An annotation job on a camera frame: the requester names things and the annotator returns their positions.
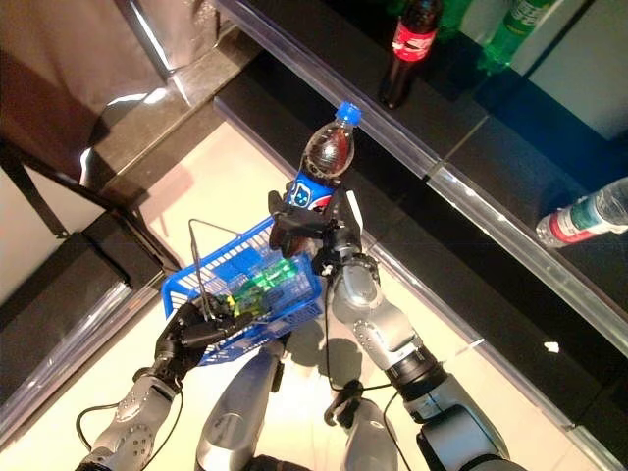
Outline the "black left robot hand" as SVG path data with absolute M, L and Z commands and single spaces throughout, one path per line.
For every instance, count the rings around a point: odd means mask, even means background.
M 220 325 L 206 320 L 194 303 L 185 303 L 158 337 L 149 374 L 165 383 L 181 381 L 199 364 L 208 346 L 238 334 L 253 319 L 254 315 L 246 312 Z

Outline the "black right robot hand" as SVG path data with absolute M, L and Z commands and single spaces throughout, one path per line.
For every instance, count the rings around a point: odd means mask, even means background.
M 289 205 L 280 194 L 268 193 L 268 209 L 274 220 L 269 245 L 285 258 L 300 251 L 295 240 L 321 240 L 312 257 L 312 270 L 326 277 L 362 252 L 362 217 L 352 190 L 338 188 L 323 212 Z

